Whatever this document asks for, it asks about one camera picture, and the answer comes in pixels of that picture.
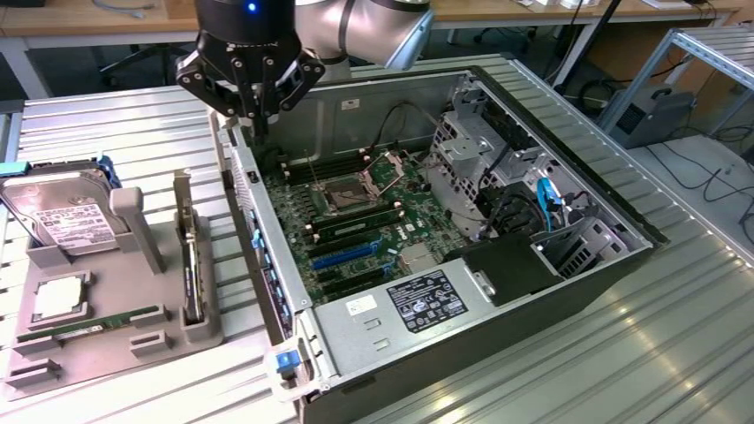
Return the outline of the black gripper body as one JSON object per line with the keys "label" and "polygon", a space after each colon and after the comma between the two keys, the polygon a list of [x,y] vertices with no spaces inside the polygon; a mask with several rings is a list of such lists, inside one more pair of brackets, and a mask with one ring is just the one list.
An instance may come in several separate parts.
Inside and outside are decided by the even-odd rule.
{"label": "black gripper body", "polygon": [[198,54],[229,81],[279,81],[302,50],[293,1],[197,1]]}

